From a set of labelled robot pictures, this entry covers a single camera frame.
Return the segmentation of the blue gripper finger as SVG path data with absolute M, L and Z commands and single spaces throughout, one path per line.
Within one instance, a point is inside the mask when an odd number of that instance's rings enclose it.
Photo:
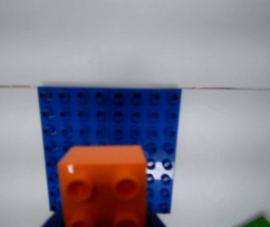
M 55 212 L 41 227 L 64 227 L 63 213 L 61 211 Z
M 146 227 L 166 227 L 152 209 L 146 211 Z

